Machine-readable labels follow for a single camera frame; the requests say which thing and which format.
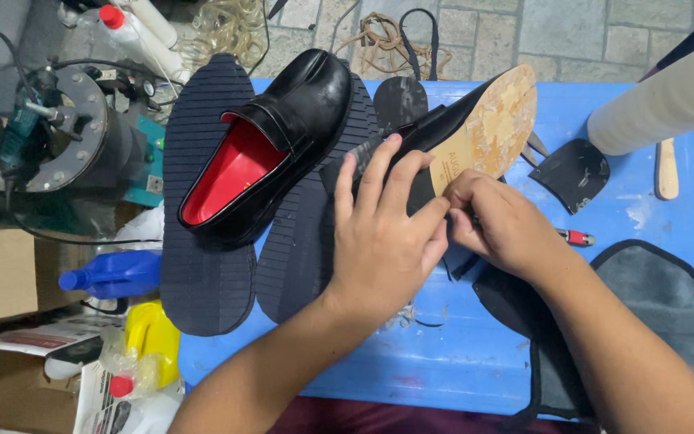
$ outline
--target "rope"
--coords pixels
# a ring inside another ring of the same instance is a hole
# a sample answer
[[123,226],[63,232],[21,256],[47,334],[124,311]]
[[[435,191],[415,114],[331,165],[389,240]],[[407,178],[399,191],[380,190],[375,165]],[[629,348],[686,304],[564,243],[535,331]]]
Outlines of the rope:
[[[371,24],[373,23],[379,24],[384,34],[375,32],[371,28]],[[349,44],[361,41],[361,45],[366,47],[361,54],[361,74],[365,74],[369,67],[387,74],[397,74],[402,71],[412,70],[412,65],[409,62],[409,52],[407,51],[406,46],[403,44],[400,33],[400,26],[398,25],[398,22],[387,15],[372,12],[360,20],[360,33],[344,41],[334,53],[338,53],[341,49]],[[423,57],[425,59],[424,64],[419,65],[419,72],[422,80],[428,80],[430,77],[430,63],[432,58],[432,49],[430,48],[430,45],[420,46],[413,42],[409,42],[409,45],[417,58]],[[373,49],[370,50],[371,54],[367,59],[366,52],[369,51],[368,47],[370,46],[373,46]],[[376,55],[380,50],[390,53],[389,69],[382,68],[376,64]],[[444,48],[439,48],[439,52],[445,54],[446,58],[436,67],[438,79],[453,80],[443,75],[443,67],[451,60],[452,55],[447,49]],[[399,54],[401,59],[396,59],[396,54]]]

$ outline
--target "forearm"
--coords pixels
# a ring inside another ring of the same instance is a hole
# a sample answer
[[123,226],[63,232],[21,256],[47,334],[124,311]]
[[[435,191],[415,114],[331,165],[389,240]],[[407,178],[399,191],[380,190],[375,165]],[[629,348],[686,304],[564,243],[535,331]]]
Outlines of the forearm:
[[694,371],[576,253],[536,285],[608,430],[694,432]]
[[266,432],[307,383],[380,324],[318,298],[202,380],[169,432]]

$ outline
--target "blue workbench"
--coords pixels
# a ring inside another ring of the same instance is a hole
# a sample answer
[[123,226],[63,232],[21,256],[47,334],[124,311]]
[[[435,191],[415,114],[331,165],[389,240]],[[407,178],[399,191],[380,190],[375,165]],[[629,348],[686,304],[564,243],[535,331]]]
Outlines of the blue workbench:
[[[262,92],[270,80],[253,80]],[[371,96],[378,81],[366,81]],[[426,82],[430,108],[451,104],[480,83]],[[632,84],[537,84],[535,132],[553,152],[576,137],[588,138],[585,121],[598,106]],[[576,229],[596,237],[580,249],[588,261],[617,241],[640,239],[677,255],[694,267],[694,132],[675,140],[680,195],[669,202],[654,194],[655,147],[609,157],[612,170],[604,190],[583,210],[570,216],[561,203],[527,174],[522,158],[506,173],[557,228]],[[261,251],[263,236],[256,243]],[[450,268],[469,253],[452,245],[444,256]],[[398,323],[377,330],[350,356],[324,371],[302,395],[420,405],[442,409],[513,414],[529,402],[528,341],[495,320],[471,288],[479,267],[459,282],[449,282],[439,266],[415,300],[416,317],[427,328]],[[188,385],[275,324],[258,303],[247,320],[224,336],[199,338],[182,334],[178,365]]]

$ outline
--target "white cylinder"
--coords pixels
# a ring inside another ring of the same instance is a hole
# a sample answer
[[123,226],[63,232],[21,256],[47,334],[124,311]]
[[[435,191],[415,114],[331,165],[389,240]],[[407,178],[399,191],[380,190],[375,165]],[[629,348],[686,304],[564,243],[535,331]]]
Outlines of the white cylinder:
[[596,109],[588,136],[622,155],[694,130],[694,52]]
[[110,37],[131,59],[149,66],[155,74],[161,74],[161,66],[168,78],[174,78],[174,74],[182,69],[178,53],[168,50],[135,15],[106,5],[101,8],[99,16],[106,24]]
[[110,0],[112,5],[120,6],[136,15],[151,33],[168,48],[173,48],[178,40],[176,28],[170,24],[149,0]]

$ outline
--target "left hand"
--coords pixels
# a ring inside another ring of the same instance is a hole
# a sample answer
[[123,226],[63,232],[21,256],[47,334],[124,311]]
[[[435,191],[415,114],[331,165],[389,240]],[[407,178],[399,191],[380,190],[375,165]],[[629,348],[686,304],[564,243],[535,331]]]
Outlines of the left hand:
[[335,189],[334,276],[323,293],[332,308],[372,321],[387,321],[405,306],[448,247],[445,198],[434,198],[414,216],[406,214],[411,181],[433,156],[411,151],[382,182],[400,149],[393,134],[374,153],[352,198],[355,157],[345,155]]

